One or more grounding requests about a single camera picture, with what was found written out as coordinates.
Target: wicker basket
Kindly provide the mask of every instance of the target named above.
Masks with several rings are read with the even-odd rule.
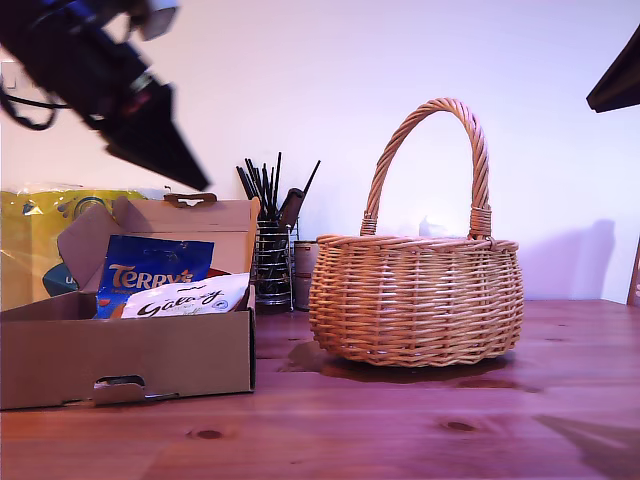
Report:
[[[375,236],[380,194],[396,151],[434,112],[463,123],[473,153],[471,229],[465,238]],[[323,235],[310,296],[320,346],[374,365],[472,364],[514,347],[524,293],[518,244],[491,237],[482,128],[457,100],[420,106],[378,161],[359,237]]]

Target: cable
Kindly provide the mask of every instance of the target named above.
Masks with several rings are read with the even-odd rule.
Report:
[[[3,109],[5,109],[7,111],[7,114],[16,122],[18,122],[20,125],[22,125],[23,127],[26,127],[30,130],[35,130],[35,131],[43,131],[48,129],[49,127],[51,127],[51,125],[53,125],[56,121],[56,118],[58,117],[58,108],[52,108],[53,105],[55,105],[53,103],[53,99],[51,98],[51,96],[49,94],[46,94],[47,100],[49,101],[49,107],[46,108],[50,108],[51,109],[51,115],[49,116],[49,120],[47,120],[45,123],[33,123],[30,119],[23,117],[22,115],[20,115],[15,107],[13,106],[13,103],[11,103],[11,99],[9,98],[9,95],[7,95],[4,91],[4,87],[2,85],[2,81],[0,81],[0,106],[2,106]]]
[[[51,109],[51,110],[55,110],[55,109],[60,109],[60,110],[67,110],[67,109],[71,109],[71,107],[69,105],[60,105],[57,103],[44,103],[44,102],[37,102],[35,100],[28,100],[26,98],[20,98],[20,97],[14,97],[13,95],[9,95],[8,93],[5,93],[5,96],[11,100],[12,102],[15,103],[21,103],[23,105],[29,105],[31,107],[39,107],[39,108],[47,108],[47,109]]]

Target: yellow bag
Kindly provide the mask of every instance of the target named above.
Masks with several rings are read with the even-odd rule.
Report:
[[[122,190],[2,192],[2,310],[44,300],[77,287],[58,254],[58,235],[87,208],[110,211]]]

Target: wood grain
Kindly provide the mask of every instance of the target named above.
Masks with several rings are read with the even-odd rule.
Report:
[[[528,302],[471,366],[341,360],[258,318],[253,395],[5,412],[2,480],[639,479],[640,309]]]

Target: blue packaging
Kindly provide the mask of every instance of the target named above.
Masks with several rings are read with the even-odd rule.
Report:
[[[120,316],[134,293],[166,283],[189,283],[207,277],[213,242],[160,240],[112,235],[96,295],[94,318]]]

